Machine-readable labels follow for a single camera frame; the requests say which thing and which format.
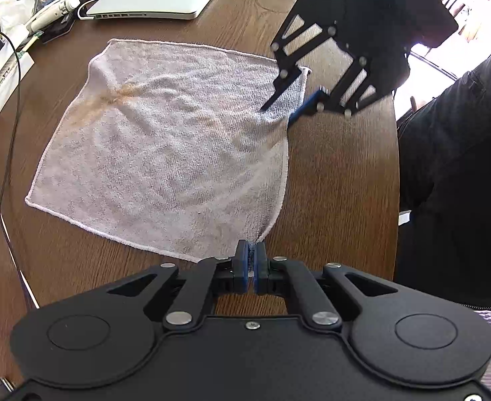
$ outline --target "silver bolt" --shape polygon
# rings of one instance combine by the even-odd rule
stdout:
[[[260,328],[260,324],[258,324],[256,321],[247,321],[245,323],[245,328],[247,330],[257,330]]]
[[[188,312],[182,312],[177,310],[166,315],[166,321],[172,325],[184,325],[190,323],[192,320],[191,315]]]
[[[320,325],[333,325],[338,323],[340,317],[333,312],[316,312],[312,315],[312,320]]]

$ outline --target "dark jeans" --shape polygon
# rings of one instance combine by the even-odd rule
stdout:
[[[394,281],[491,307],[491,58],[400,121]]]

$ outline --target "wooden table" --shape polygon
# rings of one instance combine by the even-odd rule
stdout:
[[[77,22],[72,31],[31,50],[35,66],[22,81],[20,120],[4,218],[22,269],[41,305],[160,264],[158,254],[88,233],[28,207],[24,197],[66,107],[82,88],[89,60],[110,38],[195,42],[270,56],[269,44],[295,0],[212,0],[194,21],[119,19]],[[313,69],[307,95],[334,84],[348,60],[334,43],[303,60]],[[0,114],[0,183],[15,113],[13,95]],[[398,152],[390,98],[351,119],[302,117],[288,132],[284,204],[266,244],[320,269],[339,261],[392,276],[397,236]],[[191,263],[180,261],[180,266]],[[281,313],[281,299],[225,297],[219,313]],[[22,377],[9,352],[9,332],[23,299],[0,231],[0,375]]]

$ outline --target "brown stain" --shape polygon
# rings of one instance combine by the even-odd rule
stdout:
[[[103,93],[73,104],[66,120],[67,128],[79,129],[97,122],[111,106],[124,105],[128,99],[137,97],[145,91],[142,85],[125,83],[119,88],[105,90]]]

